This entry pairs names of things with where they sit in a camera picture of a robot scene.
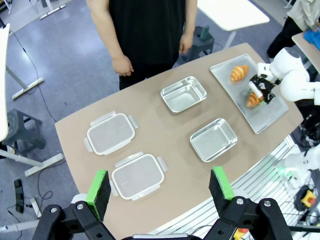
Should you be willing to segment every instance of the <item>metal container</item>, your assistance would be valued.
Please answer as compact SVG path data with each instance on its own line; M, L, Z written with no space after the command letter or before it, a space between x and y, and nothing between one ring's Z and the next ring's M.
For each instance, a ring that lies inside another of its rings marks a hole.
M163 88L161 97L173 113L180 113L206 99L207 92L194 76L189 76Z
M234 67L238 65L248 65L249 72L241 81L232 82L230 74ZM212 66L210 71L229 94L256 134L261 133L288 111L287 104L275 89L272 90L275 98L269 104L262 102L255 108L248 108L246 106L251 92L249 81L257 74L257 64L248 54L243 54Z
M200 159L211 162L237 143L237 136L223 118L218 118L190 137Z

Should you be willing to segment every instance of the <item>beige tabletop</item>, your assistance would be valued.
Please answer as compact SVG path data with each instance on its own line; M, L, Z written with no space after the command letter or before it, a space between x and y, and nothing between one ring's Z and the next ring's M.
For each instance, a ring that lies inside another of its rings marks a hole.
M294 35L292 40L301 49L305 56L309 59L318 73L320 73L320 51L314 45L304 39L304 32Z
M60 143L80 193L86 193L99 169L109 171L123 158L139 151L162 156L168 166L161 187L137 200L110 197L104 223L116 239L135 233L148 233L187 212L210 197L210 169L223 166L230 182L244 174L274 150L303 120L295 104L287 102L288 112L260 134L255 134L209 68L242 54L263 62L247 44L219 51L95 102L56 123ZM172 115L166 108L162 88L188 76L196 77L207 98L190 109ZM133 115L139 124L131 143L107 156L90 153L84 146L90 122L108 112ZM224 118L238 142L213 162L199 160L190 136L214 121Z

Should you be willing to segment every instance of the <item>person's hand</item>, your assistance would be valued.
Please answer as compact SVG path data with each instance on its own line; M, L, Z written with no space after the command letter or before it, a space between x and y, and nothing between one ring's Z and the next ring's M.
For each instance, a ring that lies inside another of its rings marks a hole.
M125 55L113 58L112 67L120 76L131 76L131 73L134 71L131 61Z
M194 41L194 34L193 32L185 32L182 34L180 39L180 48L179 53L180 54L186 54L189 49L192 47L192 43Z

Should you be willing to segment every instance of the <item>screw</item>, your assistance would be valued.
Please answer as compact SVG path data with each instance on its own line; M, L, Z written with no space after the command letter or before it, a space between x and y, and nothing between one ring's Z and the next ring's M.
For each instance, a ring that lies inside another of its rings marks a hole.
M77 209L81 210L84 208L84 205L83 204L79 204L78 206L76 206Z
M244 204L244 201L241 198L238 198L236 200L236 203L239 204L239 205L242 205L242 204Z
M271 206L271 202L270 202L270 201L264 201L264 205L265 205L266 207L270 207L270 206Z

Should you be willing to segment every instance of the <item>silver baking tray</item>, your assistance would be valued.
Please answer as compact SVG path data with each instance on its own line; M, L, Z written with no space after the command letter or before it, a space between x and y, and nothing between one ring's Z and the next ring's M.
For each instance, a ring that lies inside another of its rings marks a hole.
M207 92L194 76L189 76L163 88L161 97L173 113L180 113L206 99Z
M232 82L230 74L237 65L248 65L249 72L240 82ZM275 98L269 104L262 102L255 108L248 108L246 106L251 92L249 81L257 74L257 64L248 54L240 55L212 66L210 71L229 94L256 134L261 133L288 111L285 101L274 89L272 93L275 94Z
M223 118L218 118L190 137L200 159L211 162L237 143L237 136Z

